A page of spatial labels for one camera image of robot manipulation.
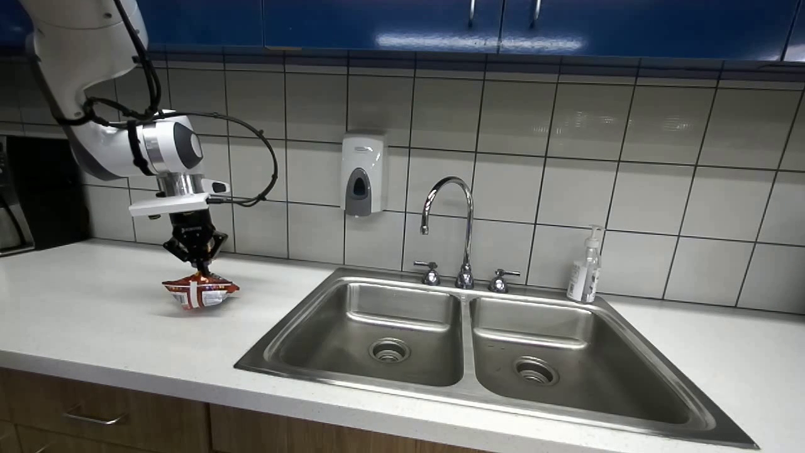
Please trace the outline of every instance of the white soap dispenser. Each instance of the white soap dispenser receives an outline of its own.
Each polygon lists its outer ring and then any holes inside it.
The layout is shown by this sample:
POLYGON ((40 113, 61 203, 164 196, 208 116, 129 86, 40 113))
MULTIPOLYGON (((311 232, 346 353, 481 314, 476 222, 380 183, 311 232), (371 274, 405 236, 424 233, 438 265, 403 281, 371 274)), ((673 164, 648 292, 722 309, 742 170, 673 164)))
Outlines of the white soap dispenser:
POLYGON ((346 216, 381 212, 385 138, 344 136, 341 140, 341 209, 346 216))
POLYGON ((591 226, 586 238, 586 256, 583 261, 574 261, 570 280, 565 286, 565 297, 576 303, 594 303, 600 280, 600 238, 603 230, 599 223, 591 226))

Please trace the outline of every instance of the white countertop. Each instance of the white countertop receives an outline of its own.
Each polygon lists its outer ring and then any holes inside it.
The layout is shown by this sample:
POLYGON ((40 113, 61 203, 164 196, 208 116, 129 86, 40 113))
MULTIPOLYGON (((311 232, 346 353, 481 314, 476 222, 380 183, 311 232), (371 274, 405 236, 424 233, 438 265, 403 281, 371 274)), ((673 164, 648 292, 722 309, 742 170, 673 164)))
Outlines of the white countertop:
MULTIPOLYGON (((332 269, 224 256, 214 272, 238 297, 190 314, 161 286, 189 266, 152 246, 83 241, 5 256, 0 367, 483 450, 736 450, 233 369, 332 269)), ((805 319, 610 304, 762 450, 805 450, 805 319)))

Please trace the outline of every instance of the double sink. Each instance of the double sink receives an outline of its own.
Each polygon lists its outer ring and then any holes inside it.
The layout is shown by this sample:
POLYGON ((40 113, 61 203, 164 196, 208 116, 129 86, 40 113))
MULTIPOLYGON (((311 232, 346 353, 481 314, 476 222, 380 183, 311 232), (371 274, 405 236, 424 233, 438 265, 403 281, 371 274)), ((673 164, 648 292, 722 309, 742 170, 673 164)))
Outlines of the double sink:
POLYGON ((578 304, 334 272, 235 367, 754 448, 603 300, 578 304))

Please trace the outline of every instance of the faucet handle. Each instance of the faucet handle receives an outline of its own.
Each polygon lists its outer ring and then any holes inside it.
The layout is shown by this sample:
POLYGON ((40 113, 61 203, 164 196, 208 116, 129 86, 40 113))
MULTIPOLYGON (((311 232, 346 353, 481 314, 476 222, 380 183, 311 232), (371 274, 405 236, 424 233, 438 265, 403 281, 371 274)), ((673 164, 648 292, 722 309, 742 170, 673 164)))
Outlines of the faucet handle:
POLYGON ((438 265, 435 261, 413 261, 414 266, 428 266, 428 272, 423 274, 423 285, 439 285, 439 276, 438 276, 438 265))
POLYGON ((491 292, 507 292, 507 281, 506 276, 520 276, 517 272, 507 272, 507 269, 495 269, 493 281, 487 281, 491 292))

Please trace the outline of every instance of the chrome faucet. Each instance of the chrome faucet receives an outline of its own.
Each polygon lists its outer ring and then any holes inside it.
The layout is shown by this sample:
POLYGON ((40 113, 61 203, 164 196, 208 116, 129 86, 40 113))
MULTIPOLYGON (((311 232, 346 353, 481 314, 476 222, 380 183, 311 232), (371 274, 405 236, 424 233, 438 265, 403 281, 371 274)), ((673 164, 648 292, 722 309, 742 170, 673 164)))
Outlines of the chrome faucet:
POLYGON ((424 196, 424 203, 423 203, 423 226, 420 232, 428 233, 428 222, 429 222, 429 209, 433 209, 433 202, 438 196, 438 191, 444 187, 444 183, 454 183, 462 188, 466 198, 467 198, 467 232, 466 232, 466 238, 462 238, 462 265, 459 265, 459 272, 454 276, 454 286, 476 286, 476 280, 472 280, 472 269, 471 269, 471 236, 472 236, 472 191, 471 187, 458 178, 458 177, 444 177, 439 178, 424 196))

